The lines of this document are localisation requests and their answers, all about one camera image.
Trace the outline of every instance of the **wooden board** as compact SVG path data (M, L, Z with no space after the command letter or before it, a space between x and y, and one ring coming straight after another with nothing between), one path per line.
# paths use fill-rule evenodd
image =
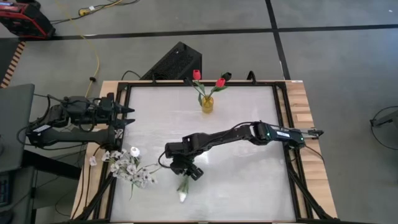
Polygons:
M202 82L214 82L215 80L202 80ZM292 111L293 115L293 121L294 125L296 128L313 128L313 120L311 116L311 111L310 107L308 104L307 100L307 94L305 92L304 84L301 81L281 81L281 80L261 80L262 82L286 82L287 85L287 94L289 96L289 103L290 103L290 109ZM123 82L130 82L130 83L150 83L152 81L123 81ZM180 80L162 80L159 82L182 82ZM251 82L250 80L231 80L231 82ZM115 93L116 96L116 90L118 87L119 81L104 81L100 93L101 96L106 96L107 93L113 92ZM280 102L281 102L281 110L282 110L282 115L284 117L284 122L285 126L287 126L286 121L286 111L284 109L284 102L282 99L282 94L279 94L280 97ZM320 147L319 143L317 140L306 140L306 143L308 146L313 148L314 150L318 151L320 153ZM94 151L98 147L97 144L90 143L88 145L88 149L86 151L86 157L85 157L85 164L90 164L88 159L94 154ZM98 184L100 181L100 175L101 175L101 168L102 168L102 162L101 162L101 157L103 155L103 151L99 150L96 154L97 158L97 163L98 165L95 167L91 168L91 177L90 177L90 189L88 189L88 203L94 196L94 194L97 192L98 189ZM311 194L314 196L315 200L325 209L325 211L333 216L337 217L336 214L336 209L335 209L335 204L333 202L333 198L331 196L330 192L330 187L329 187L329 182L328 178L326 175L326 170L325 166L323 165L322 160L319 158L318 155L313 153L312 151L308 149L302 149L301 150L301 158L303 160L303 168L304 168L304 173L307 181L307 187ZM86 199L86 191L87 191L87 177L88 177L88 166L85 166L84 170L82 172L85 172L85 181L83 183L83 195L82 195L82 200L80 202L80 206L78 207L78 210L76 212L75 217L77 217L81 211L83 210L84 207L84 202ZM73 204L73 212L76 210L79 198L80 198L80 192L81 192L81 186L82 186L82 178L80 178L79 185L77 188L76 196L75 196L75 202ZM302 214L302 217L305 217L305 207L303 203L303 198L302 194L300 193L300 190L297 189L298 192L298 200L300 204L300 211ZM101 201L101 210L99 213L100 218L105 217L106 213L106 204L108 202L108 190L105 192L103 199Z

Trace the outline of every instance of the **black metal frame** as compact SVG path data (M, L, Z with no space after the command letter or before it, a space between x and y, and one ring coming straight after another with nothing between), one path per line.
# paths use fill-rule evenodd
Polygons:
M277 112L278 122L279 122L279 125L281 125L281 126L283 126L284 123L283 123L280 102L279 102L278 89L282 90L282 96L283 96L283 99L285 102L284 104L285 104L285 109L287 112L289 126L293 126L292 113L290 110L289 99L287 96L285 82L259 82L255 79L254 74L252 74L252 76L248 76L248 78L250 78L252 80L252 82L229 82L228 86L270 86L270 87L272 87L272 91L273 91L274 99L275 99L275 108L276 108L276 112ZM202 84L204 84L205 86L214 86L215 83L214 82L203 82ZM186 85L183 82L178 82L178 81L176 81L176 82L144 82L144 83L143 82L136 82L136 83L121 82L121 83L119 83L118 90L116 92L116 101L118 103L120 103L122 93L125 92L126 94L125 94L125 98L124 98L124 106L128 106L131 89L134 87L137 87L137 86L186 86ZM289 150L290 150L290 148L287 145L284 145L284 155L285 155L285 162L286 162L287 169L289 169L289 164L291 161ZM298 167L302 168L302 161L300 158L297 159L297 163L299 164ZM106 179L107 170L108 170L108 165L104 164L102 173L101 173L101 178L99 181L99 186L103 185L103 183ZM304 185L306 186L305 177L304 177L304 173L303 173L302 169L301 169L301 172L299 170L298 176L299 176L301 182L304 183ZM289 185L290 185L290 191L292 194L292 203L293 203L293 207L294 207L295 218L296 218L296 220L298 220L301 218L299 201L297 198L297 191L295 188L294 180L290 176L289 176ZM107 219L107 220L110 219L110 216L111 216L115 186L116 186L116 179L113 179L112 183L110 185L108 203L106 206L105 219ZM101 206L101 204L98 203L97 206L95 207L93 219L99 218L98 215L99 215L100 206Z

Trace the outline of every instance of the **green leaf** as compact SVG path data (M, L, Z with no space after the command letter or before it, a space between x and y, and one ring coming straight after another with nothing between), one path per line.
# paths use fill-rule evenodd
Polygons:
M217 92L217 91L221 91L221 90L225 90L226 88L228 88L228 86L223 86L223 87L214 87L214 90L213 91L215 91L215 92Z
M201 94L198 96L199 105L201 106Z
M130 195L130 199L129 200L131 200L131 198L132 198L132 190L133 190L133 188L134 188L134 184L131 184L131 195Z
M199 86L199 88L200 88L200 90L202 91L202 93L205 95L206 94L206 92L205 92L205 86L204 86L204 84L202 84L202 83L200 83L200 82L198 82L198 81L193 81L194 82L194 84L196 84L197 86Z

